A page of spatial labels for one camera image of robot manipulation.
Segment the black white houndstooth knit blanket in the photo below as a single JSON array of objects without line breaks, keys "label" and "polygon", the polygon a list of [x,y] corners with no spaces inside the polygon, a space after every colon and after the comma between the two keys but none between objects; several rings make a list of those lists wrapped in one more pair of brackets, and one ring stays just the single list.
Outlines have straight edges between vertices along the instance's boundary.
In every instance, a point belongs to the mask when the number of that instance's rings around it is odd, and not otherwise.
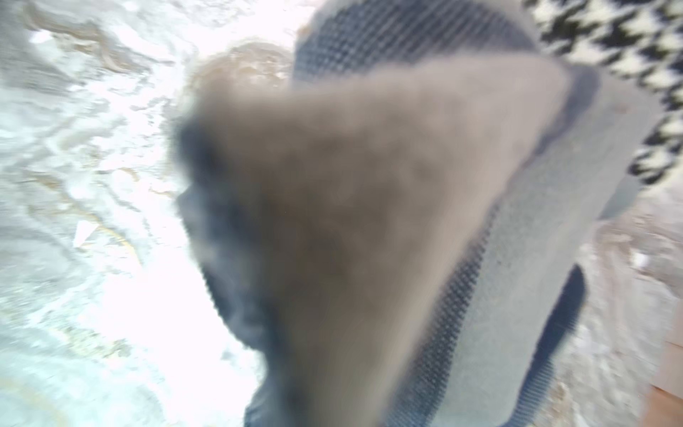
[{"label": "black white houndstooth knit blanket", "polygon": [[630,172],[654,187],[682,161],[682,3],[525,1],[553,53],[603,67],[653,92],[665,112],[637,150]]}]

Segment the dark blue blanket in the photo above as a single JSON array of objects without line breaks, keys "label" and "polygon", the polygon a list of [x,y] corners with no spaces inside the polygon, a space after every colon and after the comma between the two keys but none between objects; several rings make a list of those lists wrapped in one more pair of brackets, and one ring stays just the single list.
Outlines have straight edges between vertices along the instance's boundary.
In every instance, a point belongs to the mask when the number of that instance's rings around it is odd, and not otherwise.
[{"label": "dark blue blanket", "polygon": [[657,97],[541,49],[514,1],[327,1],[291,80],[216,66],[177,140],[247,426],[527,426],[638,190]]}]

